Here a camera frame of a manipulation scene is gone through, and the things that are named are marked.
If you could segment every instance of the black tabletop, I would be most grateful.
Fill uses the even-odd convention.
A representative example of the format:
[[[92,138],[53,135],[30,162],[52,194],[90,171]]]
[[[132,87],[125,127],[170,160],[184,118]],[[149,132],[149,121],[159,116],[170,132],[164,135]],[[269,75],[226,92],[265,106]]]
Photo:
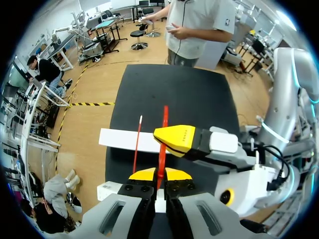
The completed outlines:
[[[60,51],[63,47],[65,47],[65,44],[66,44],[68,41],[70,41],[70,40],[74,37],[74,35],[75,35],[75,34],[70,34],[70,35],[68,35],[68,37],[65,38],[65,39],[61,42],[61,44],[59,44],[58,47],[50,54],[49,58],[50,58],[51,56],[54,56],[58,51]]]
[[[239,135],[236,107],[224,75],[170,65],[128,65],[116,98],[110,128],[142,132],[162,126],[168,105],[168,126],[216,126]],[[158,154],[139,152],[137,170],[158,166]],[[105,179],[126,183],[133,170],[134,151],[107,148]],[[213,192],[217,175],[210,167],[166,155],[166,167],[190,174],[197,185]]]

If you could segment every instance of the black stool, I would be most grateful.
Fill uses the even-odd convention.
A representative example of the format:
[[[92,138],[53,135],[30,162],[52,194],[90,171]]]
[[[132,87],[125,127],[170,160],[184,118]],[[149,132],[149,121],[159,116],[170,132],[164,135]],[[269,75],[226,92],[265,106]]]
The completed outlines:
[[[143,16],[146,16],[147,14],[154,13],[154,9],[151,8],[151,7],[150,8],[144,8],[144,9],[142,9],[142,13],[143,13]],[[146,36],[148,36],[148,37],[158,37],[158,36],[160,36],[160,33],[155,31],[154,22],[152,24],[152,31],[150,33],[146,34]]]
[[[144,24],[140,27],[140,30],[131,32],[131,37],[138,38],[138,42],[131,46],[132,50],[143,50],[149,46],[146,42],[140,41],[140,37],[146,34],[147,28],[148,28],[148,25]]]

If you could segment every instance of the hand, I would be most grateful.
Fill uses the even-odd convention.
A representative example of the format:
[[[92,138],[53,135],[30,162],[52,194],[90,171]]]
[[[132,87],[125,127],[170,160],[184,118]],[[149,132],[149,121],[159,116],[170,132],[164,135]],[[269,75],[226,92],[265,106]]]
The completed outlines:
[[[30,78],[29,78],[29,85],[32,85],[33,79],[34,79],[33,77],[30,77]]]
[[[182,26],[177,26],[174,23],[172,23],[172,26],[176,29],[169,30],[168,32],[170,34],[173,34],[174,37],[176,37],[178,40],[184,40],[188,38],[188,29]]]
[[[152,21],[152,22],[156,22],[157,19],[158,19],[158,18],[156,17],[156,14],[152,14],[152,15],[146,16],[146,17],[143,19],[143,21],[149,20],[149,21]]]

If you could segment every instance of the white shirt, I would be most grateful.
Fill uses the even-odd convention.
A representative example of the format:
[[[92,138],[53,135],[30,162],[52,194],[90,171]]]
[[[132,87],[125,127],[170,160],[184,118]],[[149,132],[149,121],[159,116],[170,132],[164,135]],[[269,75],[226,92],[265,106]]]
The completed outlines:
[[[166,25],[174,23],[191,29],[218,29],[234,34],[235,13],[231,0],[172,0]],[[168,48],[186,59],[199,58],[206,44],[206,40],[194,37],[182,41],[170,33],[165,37]]]

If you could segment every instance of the yellow black hazard tape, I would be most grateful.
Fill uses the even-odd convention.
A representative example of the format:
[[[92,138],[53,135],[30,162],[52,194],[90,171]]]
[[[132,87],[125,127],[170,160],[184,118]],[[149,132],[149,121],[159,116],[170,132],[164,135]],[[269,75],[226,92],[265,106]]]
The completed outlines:
[[[78,80],[75,83],[75,86],[74,86],[74,88],[73,88],[73,90],[71,92],[71,95],[73,95],[73,93],[75,91],[75,88],[77,87],[77,85],[78,85],[83,73],[88,69],[88,66],[89,66],[89,64],[86,64],[86,66],[84,67],[81,75],[79,76]],[[68,104],[70,104],[70,102],[71,102],[71,95],[69,96]],[[67,112],[68,109],[69,109],[69,107],[66,107],[64,109],[64,114],[63,114],[62,122],[61,122],[61,125],[60,125],[60,131],[59,131],[59,135],[58,135],[58,144],[60,144],[60,138],[61,138],[61,132],[62,132],[62,128],[63,128],[64,118],[65,118],[65,115],[66,115],[66,112]],[[57,174],[57,173],[58,173],[58,154],[56,154],[56,157],[55,157],[55,174]]]
[[[106,102],[106,103],[72,103],[70,106],[113,106],[115,103]]]

